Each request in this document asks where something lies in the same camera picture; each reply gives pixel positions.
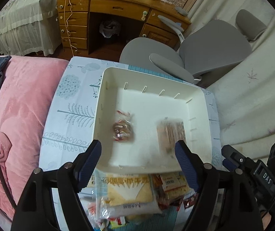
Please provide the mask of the beige cracker packet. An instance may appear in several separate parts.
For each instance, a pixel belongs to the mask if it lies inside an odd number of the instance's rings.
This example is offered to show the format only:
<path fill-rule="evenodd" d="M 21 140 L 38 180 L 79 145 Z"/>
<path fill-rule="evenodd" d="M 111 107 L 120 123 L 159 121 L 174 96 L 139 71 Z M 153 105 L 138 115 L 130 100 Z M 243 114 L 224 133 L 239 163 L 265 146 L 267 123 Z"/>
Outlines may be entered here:
<path fill-rule="evenodd" d="M 175 153 L 179 140 L 187 143 L 184 122 L 181 119 L 165 118 L 157 123 L 159 150 L 166 155 Z"/>

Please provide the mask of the large yellow noodle pack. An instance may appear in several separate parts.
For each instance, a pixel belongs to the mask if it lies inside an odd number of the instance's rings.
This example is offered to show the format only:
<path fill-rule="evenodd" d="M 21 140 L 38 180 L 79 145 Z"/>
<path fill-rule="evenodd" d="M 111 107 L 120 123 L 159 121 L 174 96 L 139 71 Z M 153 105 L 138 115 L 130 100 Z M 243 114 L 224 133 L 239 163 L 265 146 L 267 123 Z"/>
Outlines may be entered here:
<path fill-rule="evenodd" d="M 150 175 L 108 174 L 98 169 L 94 175 L 98 219 L 161 214 Z"/>

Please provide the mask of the red white snack packet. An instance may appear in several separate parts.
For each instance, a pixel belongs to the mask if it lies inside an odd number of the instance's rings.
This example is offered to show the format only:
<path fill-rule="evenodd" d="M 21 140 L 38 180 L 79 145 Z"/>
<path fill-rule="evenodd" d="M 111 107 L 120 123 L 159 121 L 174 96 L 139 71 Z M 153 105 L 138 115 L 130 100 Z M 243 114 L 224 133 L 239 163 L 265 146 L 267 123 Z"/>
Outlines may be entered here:
<path fill-rule="evenodd" d="M 91 202 L 86 207 L 87 217 L 94 230 L 109 230 L 126 226 L 125 217 L 100 219 L 96 217 L 96 203 Z"/>

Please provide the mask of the dark red foil packet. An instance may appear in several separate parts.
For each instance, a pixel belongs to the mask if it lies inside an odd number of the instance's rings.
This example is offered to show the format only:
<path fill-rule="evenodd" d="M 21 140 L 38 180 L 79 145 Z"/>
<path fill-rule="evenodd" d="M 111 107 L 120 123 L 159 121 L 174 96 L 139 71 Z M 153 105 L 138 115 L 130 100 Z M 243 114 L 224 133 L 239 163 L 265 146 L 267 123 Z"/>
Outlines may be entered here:
<path fill-rule="evenodd" d="M 197 198 L 198 198 L 197 193 L 194 193 L 193 195 L 189 196 L 188 198 L 185 198 L 183 200 L 184 210 L 188 211 L 192 206 L 194 206 Z"/>

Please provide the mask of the clear bag of nuts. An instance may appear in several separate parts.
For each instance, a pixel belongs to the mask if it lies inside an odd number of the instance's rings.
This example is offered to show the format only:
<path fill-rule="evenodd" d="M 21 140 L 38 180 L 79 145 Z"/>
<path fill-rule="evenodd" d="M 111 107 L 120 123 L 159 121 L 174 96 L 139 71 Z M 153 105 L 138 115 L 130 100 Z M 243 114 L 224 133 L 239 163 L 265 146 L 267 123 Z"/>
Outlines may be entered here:
<path fill-rule="evenodd" d="M 132 141 L 134 137 L 132 115 L 129 112 L 117 110 L 116 116 L 116 121 L 112 126 L 114 141 Z"/>

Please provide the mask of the LiPO biscuit packet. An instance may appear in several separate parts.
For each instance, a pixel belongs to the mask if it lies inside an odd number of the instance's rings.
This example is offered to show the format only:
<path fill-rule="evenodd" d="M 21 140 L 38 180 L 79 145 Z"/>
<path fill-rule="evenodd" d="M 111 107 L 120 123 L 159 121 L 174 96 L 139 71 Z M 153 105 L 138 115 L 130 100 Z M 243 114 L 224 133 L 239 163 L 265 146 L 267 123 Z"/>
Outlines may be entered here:
<path fill-rule="evenodd" d="M 179 172 L 153 174 L 152 178 L 155 186 L 161 187 L 164 192 L 184 186 Z"/>

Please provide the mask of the clear pack pale pastry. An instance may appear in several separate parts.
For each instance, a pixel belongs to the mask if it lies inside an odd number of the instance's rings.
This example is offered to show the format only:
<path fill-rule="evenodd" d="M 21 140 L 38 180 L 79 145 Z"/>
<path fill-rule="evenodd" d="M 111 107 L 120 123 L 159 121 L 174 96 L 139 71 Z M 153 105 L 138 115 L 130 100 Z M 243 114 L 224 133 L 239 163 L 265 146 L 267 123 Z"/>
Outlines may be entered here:
<path fill-rule="evenodd" d="M 186 194 L 190 193 L 192 189 L 189 187 L 185 176 L 182 172 L 179 172 L 181 176 L 181 181 L 183 182 L 184 186 L 178 189 L 170 190 L 164 192 L 161 187 L 156 187 L 158 192 L 158 205 L 160 207 L 168 207 L 173 202 L 183 198 Z"/>

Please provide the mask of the white plastic storage bin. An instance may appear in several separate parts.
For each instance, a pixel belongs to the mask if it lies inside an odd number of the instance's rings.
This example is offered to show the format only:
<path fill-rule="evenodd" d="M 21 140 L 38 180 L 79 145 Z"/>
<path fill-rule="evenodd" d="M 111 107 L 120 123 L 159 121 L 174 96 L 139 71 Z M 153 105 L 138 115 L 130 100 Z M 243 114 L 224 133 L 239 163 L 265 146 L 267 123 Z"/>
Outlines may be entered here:
<path fill-rule="evenodd" d="M 115 141 L 113 124 L 120 112 L 132 119 L 133 140 Z M 104 173 L 155 174 L 179 171 L 173 154 L 159 147 L 161 121 L 181 121 L 186 144 L 201 160 L 212 160 L 210 122 L 203 91 L 195 86 L 110 67 L 101 80 L 94 122 L 94 139 L 101 143 L 97 168 Z"/>

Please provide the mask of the white floral curtain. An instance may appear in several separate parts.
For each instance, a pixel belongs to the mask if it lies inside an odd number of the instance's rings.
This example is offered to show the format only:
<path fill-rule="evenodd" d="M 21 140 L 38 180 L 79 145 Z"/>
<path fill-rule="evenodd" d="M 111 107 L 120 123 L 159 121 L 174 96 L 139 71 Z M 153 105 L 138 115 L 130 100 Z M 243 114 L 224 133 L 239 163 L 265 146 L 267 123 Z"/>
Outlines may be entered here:
<path fill-rule="evenodd" d="M 209 90 L 215 95 L 221 143 L 266 160 L 275 143 L 275 9 L 267 0 L 197 0 L 189 12 L 191 32 L 212 19 L 235 25 L 242 9 L 267 28 L 251 43 L 252 53 Z"/>

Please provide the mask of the pink bed blanket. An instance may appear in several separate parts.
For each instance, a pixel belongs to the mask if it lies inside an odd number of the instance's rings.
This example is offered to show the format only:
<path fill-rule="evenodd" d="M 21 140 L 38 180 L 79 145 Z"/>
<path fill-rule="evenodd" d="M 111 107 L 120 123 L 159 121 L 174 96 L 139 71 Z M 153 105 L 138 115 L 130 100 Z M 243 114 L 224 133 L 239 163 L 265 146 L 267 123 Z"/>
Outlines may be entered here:
<path fill-rule="evenodd" d="M 68 61 L 12 56 L 0 88 L 0 166 L 16 203 L 35 168 L 49 108 Z"/>

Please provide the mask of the grey office chair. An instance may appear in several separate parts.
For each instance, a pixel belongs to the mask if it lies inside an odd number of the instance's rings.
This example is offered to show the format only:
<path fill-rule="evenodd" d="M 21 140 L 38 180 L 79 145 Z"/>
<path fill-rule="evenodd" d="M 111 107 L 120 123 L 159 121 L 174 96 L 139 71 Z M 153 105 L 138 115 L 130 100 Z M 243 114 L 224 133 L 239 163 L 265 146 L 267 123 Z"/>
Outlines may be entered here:
<path fill-rule="evenodd" d="M 161 42 L 139 37 L 124 47 L 120 62 L 192 84 L 200 82 L 203 74 L 241 63 L 252 52 L 250 43 L 267 29 L 245 9 L 238 12 L 235 26 L 223 20 L 211 20 L 188 37 L 184 37 L 184 29 L 174 21 L 164 16 L 158 18 L 178 34 L 179 49 L 175 51 Z"/>

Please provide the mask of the wooden desk with drawers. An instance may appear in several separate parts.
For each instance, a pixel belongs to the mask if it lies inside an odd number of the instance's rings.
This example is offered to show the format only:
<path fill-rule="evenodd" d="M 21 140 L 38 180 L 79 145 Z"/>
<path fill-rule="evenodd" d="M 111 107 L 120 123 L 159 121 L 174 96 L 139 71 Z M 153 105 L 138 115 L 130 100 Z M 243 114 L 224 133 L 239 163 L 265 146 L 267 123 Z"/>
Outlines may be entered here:
<path fill-rule="evenodd" d="M 190 19 L 161 0 L 57 0 L 65 59 L 73 56 L 120 59 L 132 39 L 146 37 L 174 48 L 177 34 L 160 21 L 164 16 L 183 29 Z"/>

